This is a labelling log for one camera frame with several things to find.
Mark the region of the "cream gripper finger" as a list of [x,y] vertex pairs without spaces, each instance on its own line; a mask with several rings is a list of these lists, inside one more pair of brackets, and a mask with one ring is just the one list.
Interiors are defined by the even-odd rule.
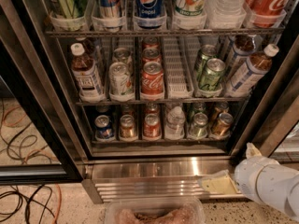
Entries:
[[202,189],[211,193],[230,195],[239,192],[228,170],[221,170],[213,175],[200,177],[198,184]]
[[246,149],[246,158],[250,159],[256,156],[261,156],[262,153],[260,152],[260,150],[254,146],[253,143],[247,143],[247,149]]

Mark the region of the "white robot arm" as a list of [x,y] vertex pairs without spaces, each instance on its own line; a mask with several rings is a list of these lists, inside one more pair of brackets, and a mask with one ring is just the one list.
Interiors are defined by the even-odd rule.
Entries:
[[299,221],[299,171],[266,158],[252,143],[247,143],[246,158],[235,167],[234,175],[221,170],[200,177],[198,184],[210,193],[242,193]]

